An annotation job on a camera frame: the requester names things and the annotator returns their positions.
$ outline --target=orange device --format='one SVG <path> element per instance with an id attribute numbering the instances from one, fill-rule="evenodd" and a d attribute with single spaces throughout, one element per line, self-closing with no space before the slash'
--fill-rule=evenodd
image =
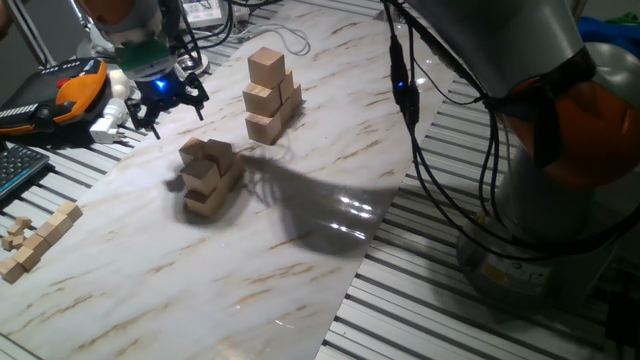
<path id="1" fill-rule="evenodd" d="M 0 135 L 50 132 L 101 110 L 109 87 L 107 66 L 97 59 L 74 59 L 29 76 L 0 107 Z"/>

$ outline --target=stack of wooden blocks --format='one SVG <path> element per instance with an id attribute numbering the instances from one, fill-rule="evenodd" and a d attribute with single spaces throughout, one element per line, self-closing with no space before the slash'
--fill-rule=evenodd
<path id="1" fill-rule="evenodd" d="M 231 144 L 196 138 L 180 148 L 180 157 L 182 179 L 189 189 L 184 196 L 187 209 L 206 217 L 215 215 L 244 174 L 242 159 L 233 153 Z"/>
<path id="2" fill-rule="evenodd" d="M 243 91 L 247 133 L 251 140 L 272 145 L 302 104 L 302 88 L 284 66 L 284 54 L 261 48 L 249 57 L 251 84 Z"/>
<path id="3" fill-rule="evenodd" d="M 2 247 L 11 251 L 18 250 L 13 257 L 0 262 L 0 274 L 2 278 L 13 284 L 22 274 L 31 271 L 40 258 L 51 246 L 53 246 L 62 235 L 64 235 L 82 216 L 80 207 L 71 201 L 66 201 L 47 220 L 44 225 L 38 228 L 35 234 L 24 238 L 24 230 L 31 225 L 31 220 L 25 217 L 16 218 L 9 230 L 9 236 L 2 239 Z"/>

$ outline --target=blue led light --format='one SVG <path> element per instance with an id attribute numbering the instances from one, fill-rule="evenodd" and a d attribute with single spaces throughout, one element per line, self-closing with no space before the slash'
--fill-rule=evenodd
<path id="1" fill-rule="evenodd" d="M 165 87 L 165 85 L 167 85 L 167 83 L 162 81 L 162 80 L 156 80 L 156 85 L 158 85 L 158 88 L 160 90 L 164 90 L 164 87 Z"/>

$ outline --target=marble-patterned mat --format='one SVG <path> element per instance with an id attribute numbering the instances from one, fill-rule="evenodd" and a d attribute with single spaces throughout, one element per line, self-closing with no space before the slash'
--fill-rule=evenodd
<path id="1" fill-rule="evenodd" d="M 382 22 L 304 4 L 274 21 L 304 29 L 287 54 L 305 103 L 275 146 L 250 141 L 245 44 L 205 87 L 199 122 L 173 111 L 80 201 L 84 217 L 14 285 L 0 332 L 46 359 L 312 359 L 411 162 Z M 445 88 L 452 75 L 418 49 Z M 441 102 L 427 83 L 422 135 Z M 246 155 L 243 184 L 204 221 L 184 212 L 178 148 L 190 137 Z"/>

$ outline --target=keyboard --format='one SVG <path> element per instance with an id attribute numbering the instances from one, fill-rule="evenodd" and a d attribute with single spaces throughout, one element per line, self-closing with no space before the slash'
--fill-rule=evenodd
<path id="1" fill-rule="evenodd" d="M 15 190 L 49 162 L 47 155 L 21 145 L 0 153 L 0 199 Z"/>

